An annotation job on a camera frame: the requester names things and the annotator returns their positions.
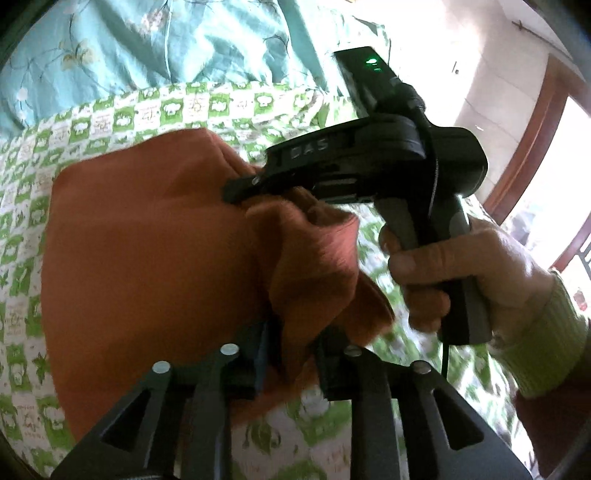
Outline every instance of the white wall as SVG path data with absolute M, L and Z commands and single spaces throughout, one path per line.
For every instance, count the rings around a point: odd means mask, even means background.
M 568 63 L 511 20 L 521 20 L 564 48 L 558 38 L 522 0 L 340 3 L 361 18 L 386 25 L 392 38 L 391 66 L 425 99 L 433 123 L 465 127 L 478 137 L 489 159 L 489 173 L 477 193 L 483 202 L 531 118 L 548 54 Z

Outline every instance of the metal screw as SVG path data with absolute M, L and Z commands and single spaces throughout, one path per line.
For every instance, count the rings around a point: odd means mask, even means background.
M 413 362 L 412 367 L 413 371 L 419 375 L 425 375 L 431 371 L 431 365 L 429 365 L 424 360 L 417 360 L 416 362 Z
M 226 343 L 220 348 L 222 355 L 235 355 L 240 351 L 240 347 L 235 343 Z
M 164 360 L 161 360 L 160 362 L 156 362 L 152 366 L 152 371 L 157 374 L 165 374 L 169 370 L 170 370 L 170 364 Z
M 345 347 L 346 356 L 361 356 L 361 348 L 357 345 L 347 345 Z

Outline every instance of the orange cloth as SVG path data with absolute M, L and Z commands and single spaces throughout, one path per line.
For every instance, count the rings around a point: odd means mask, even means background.
M 393 321 L 359 273 L 358 220 L 304 190 L 222 202 L 254 168 L 207 130 L 171 132 L 65 169 L 53 186 L 43 328 L 76 440 L 159 360 L 192 364 L 273 309 L 291 381 L 240 405 L 252 418 L 314 381 L 327 325 L 367 344 Z

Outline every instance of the sleeve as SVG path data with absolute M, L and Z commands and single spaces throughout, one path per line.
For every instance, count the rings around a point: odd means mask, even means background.
M 522 339 L 490 348 L 517 382 L 517 415 L 544 476 L 562 460 L 591 414 L 589 320 L 578 314 L 562 279 L 554 275 L 550 300 Z

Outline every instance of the bed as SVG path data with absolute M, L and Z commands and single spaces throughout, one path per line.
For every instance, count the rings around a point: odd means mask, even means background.
M 388 58 L 383 27 L 308 0 L 61 0 L 30 28 L 0 71 L 0 430 L 33 470 L 49 476 L 73 447 L 40 303 L 44 226 L 59 172 L 201 127 L 261 164 L 277 142 L 355 118 L 332 52 L 364 45 Z M 474 198 L 466 206 L 484 215 Z M 408 327 L 378 248 L 383 221 L 371 205 L 346 208 L 361 219 L 360 265 L 400 319 L 371 348 L 392 362 L 426 359 L 440 368 L 436 337 Z M 533 467 L 511 403 L 515 384 L 486 348 L 452 349 L 449 379 Z M 346 479 L 350 424 L 349 403 L 329 403 L 312 389 L 233 431 L 233 477 Z M 400 445 L 404 458 L 402 437 Z

